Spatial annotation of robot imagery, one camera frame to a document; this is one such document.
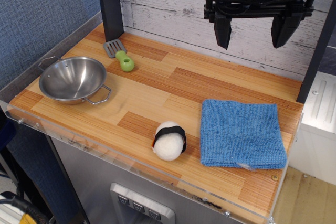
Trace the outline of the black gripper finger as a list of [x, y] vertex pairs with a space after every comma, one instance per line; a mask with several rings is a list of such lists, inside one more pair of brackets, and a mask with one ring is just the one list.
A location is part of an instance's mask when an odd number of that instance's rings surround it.
[[217, 15], [214, 21], [214, 31], [216, 36], [217, 44], [224, 48], [228, 49], [230, 36], [232, 32], [230, 17], [225, 15]]
[[275, 16], [272, 21], [271, 36], [274, 48], [284, 46], [294, 34], [304, 14], [292, 14], [291, 16]]

